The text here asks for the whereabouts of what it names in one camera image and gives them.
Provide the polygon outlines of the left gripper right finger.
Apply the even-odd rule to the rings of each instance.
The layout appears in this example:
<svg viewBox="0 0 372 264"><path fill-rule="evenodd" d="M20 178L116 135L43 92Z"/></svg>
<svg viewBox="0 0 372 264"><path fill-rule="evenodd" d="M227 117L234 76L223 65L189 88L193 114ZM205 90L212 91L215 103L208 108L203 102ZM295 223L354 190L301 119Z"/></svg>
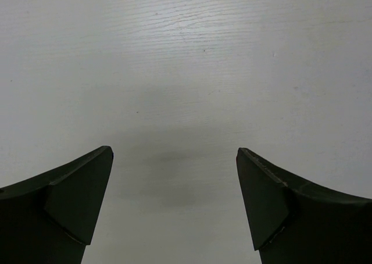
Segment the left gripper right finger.
<svg viewBox="0 0 372 264"><path fill-rule="evenodd" d="M237 172L262 263L370 263L371 200L323 187L240 148Z"/></svg>

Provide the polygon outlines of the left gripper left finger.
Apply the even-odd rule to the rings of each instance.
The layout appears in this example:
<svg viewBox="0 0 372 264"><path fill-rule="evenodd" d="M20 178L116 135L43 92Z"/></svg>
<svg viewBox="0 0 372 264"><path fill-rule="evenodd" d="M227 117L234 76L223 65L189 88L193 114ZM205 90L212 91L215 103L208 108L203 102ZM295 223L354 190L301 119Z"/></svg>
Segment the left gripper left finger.
<svg viewBox="0 0 372 264"><path fill-rule="evenodd" d="M113 151L101 146L1 188L1 263L81 263L108 185Z"/></svg>

